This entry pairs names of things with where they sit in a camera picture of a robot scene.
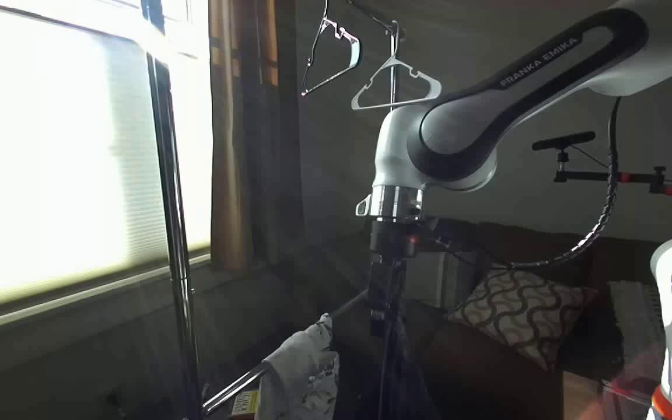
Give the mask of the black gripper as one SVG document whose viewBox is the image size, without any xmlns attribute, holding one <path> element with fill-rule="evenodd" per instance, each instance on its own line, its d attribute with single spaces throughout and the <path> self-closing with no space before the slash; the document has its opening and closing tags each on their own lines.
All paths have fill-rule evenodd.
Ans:
<svg viewBox="0 0 672 420">
<path fill-rule="evenodd" d="M 415 255 L 419 227 L 415 222 L 372 222 L 369 258 L 369 328 L 384 335 L 401 311 L 408 258 Z"/>
</svg>

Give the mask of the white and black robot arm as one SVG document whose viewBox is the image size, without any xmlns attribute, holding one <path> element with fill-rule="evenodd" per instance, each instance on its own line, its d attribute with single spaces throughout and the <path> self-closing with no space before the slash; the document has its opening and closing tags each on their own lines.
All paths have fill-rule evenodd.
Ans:
<svg viewBox="0 0 672 420">
<path fill-rule="evenodd" d="M 371 326 L 392 334 L 398 323 L 401 270 L 428 186 L 484 186 L 503 134 L 582 89 L 625 97 L 667 78 L 672 0 L 615 0 L 469 89 L 390 109 L 371 190 L 355 204 L 371 222 Z"/>
</svg>

